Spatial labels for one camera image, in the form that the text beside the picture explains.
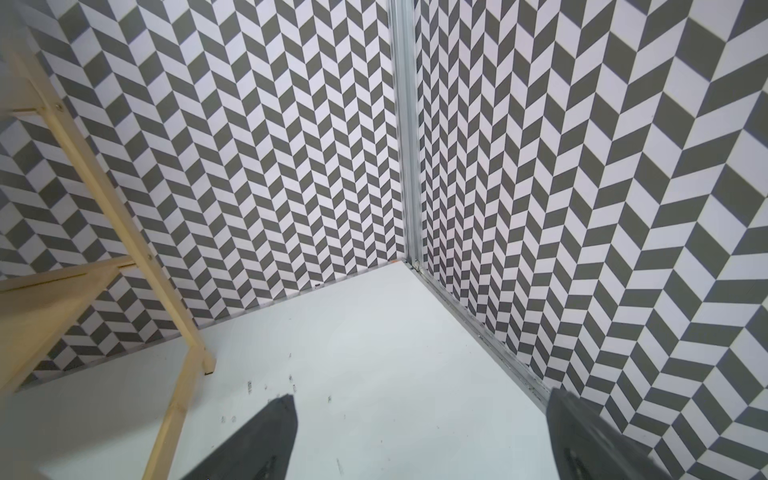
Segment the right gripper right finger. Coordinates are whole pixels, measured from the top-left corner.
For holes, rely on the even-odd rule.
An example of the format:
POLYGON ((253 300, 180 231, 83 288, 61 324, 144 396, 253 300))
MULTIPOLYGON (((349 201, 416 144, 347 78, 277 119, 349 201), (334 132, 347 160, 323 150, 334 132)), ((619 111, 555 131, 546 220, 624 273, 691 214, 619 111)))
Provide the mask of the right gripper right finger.
POLYGON ((546 408, 551 448, 561 479, 667 479, 669 474, 587 403, 558 388, 546 408))

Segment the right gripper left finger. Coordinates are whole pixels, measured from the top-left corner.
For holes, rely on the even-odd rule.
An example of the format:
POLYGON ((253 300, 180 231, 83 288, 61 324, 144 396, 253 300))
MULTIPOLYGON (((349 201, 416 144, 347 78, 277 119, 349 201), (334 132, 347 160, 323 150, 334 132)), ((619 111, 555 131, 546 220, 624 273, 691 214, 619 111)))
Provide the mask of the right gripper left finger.
POLYGON ((294 396, 275 398, 184 479, 285 479, 297 432, 294 396))

